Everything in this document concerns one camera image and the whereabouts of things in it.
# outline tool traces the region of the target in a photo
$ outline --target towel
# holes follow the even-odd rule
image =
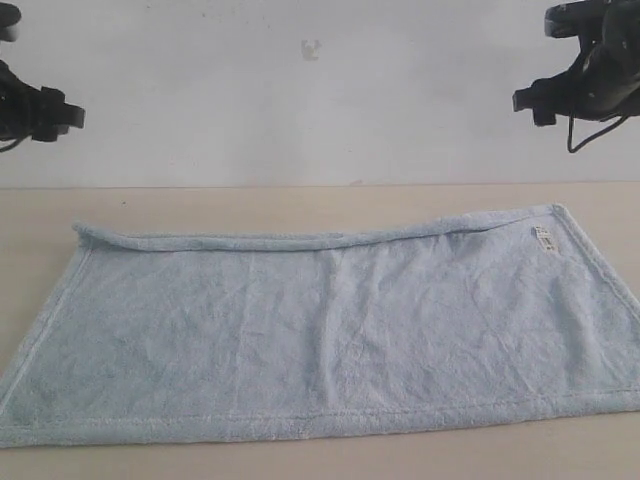
[[[562,205],[77,251],[0,447],[302,440],[640,410],[638,301]]]

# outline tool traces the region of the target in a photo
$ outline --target white wall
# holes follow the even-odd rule
[[[544,37],[554,4],[19,1],[2,58],[87,120],[0,155],[0,186],[640,180],[639,123],[571,156],[565,119],[512,112],[515,89],[578,51]]]

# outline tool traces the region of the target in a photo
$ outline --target table surface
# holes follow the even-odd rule
[[[640,292],[637,183],[0,190],[0,373],[75,249],[75,220],[123,232],[309,233],[543,203],[568,207]],[[640,413],[347,439],[0,450],[0,479],[45,478],[640,478]]]

